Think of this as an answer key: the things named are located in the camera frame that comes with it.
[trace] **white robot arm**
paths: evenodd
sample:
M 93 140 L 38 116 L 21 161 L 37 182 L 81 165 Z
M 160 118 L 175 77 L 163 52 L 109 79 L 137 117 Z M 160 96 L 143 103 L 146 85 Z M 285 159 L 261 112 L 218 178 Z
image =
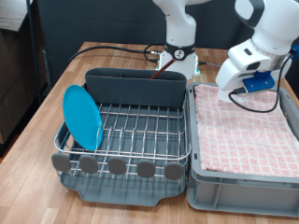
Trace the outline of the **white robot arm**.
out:
M 153 0 L 166 18 L 165 51 L 161 54 L 159 67 L 173 58 L 176 61 L 166 70 L 180 72 L 187 79 L 197 73 L 195 51 L 196 21 L 185 12 L 187 5 L 203 4 L 210 0 Z
M 280 78 L 292 64 L 286 59 L 299 36 L 299 0 L 236 0 L 235 11 L 254 35 L 229 50 L 230 58 L 217 75 L 219 97 L 227 102 L 228 94 L 241 87 L 246 90 L 243 97 L 274 87 L 281 66 Z

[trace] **black wall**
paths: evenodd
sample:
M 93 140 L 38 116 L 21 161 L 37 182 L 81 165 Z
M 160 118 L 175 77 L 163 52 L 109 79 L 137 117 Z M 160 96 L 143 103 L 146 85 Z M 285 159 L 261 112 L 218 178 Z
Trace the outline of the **black wall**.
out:
M 151 0 L 37 0 L 37 3 L 52 84 L 84 41 L 123 44 L 165 41 L 164 14 Z M 252 36 L 253 31 L 235 15 L 234 5 L 235 0 L 214 0 L 186 8 L 197 22 L 196 47 L 229 49 Z

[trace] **pink checkered cloth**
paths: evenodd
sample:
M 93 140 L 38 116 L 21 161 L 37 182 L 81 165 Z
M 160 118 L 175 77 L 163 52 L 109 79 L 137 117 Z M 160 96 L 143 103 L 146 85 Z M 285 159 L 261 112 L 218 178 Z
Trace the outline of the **pink checkered cloth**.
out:
M 258 114 L 218 99 L 218 88 L 195 87 L 201 169 L 247 175 L 299 177 L 299 143 L 280 106 Z M 256 94 L 246 107 L 273 107 L 275 92 Z

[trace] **blue plate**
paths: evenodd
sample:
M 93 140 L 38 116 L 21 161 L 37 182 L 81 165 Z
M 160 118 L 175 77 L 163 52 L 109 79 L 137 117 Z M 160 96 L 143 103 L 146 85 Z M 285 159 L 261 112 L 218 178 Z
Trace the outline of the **blue plate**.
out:
M 101 115 L 91 95 L 82 87 L 72 85 L 65 91 L 64 119 L 69 132 L 82 147 L 89 150 L 100 147 L 103 140 Z

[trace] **metal wire grid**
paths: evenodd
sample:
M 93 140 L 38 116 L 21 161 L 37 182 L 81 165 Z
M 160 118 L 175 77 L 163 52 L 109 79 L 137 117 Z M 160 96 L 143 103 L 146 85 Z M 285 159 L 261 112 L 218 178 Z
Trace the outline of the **metal wire grid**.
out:
M 56 148 L 70 155 L 71 176 L 82 171 L 78 161 L 80 155 L 92 155 L 96 158 L 98 178 L 103 174 L 110 174 L 107 169 L 109 157 L 126 159 L 125 179 L 129 175 L 137 175 L 136 165 L 140 160 L 155 163 L 154 177 L 164 177 L 164 167 L 169 161 L 186 165 L 191 149 L 187 148 L 185 109 L 100 104 L 99 112 L 104 122 L 104 138 L 95 151 L 81 147 L 75 140 L 70 147 L 67 144 L 69 133 L 61 143 L 61 146 L 65 143 L 65 147 L 60 148 L 57 140 L 61 136 L 55 137 Z

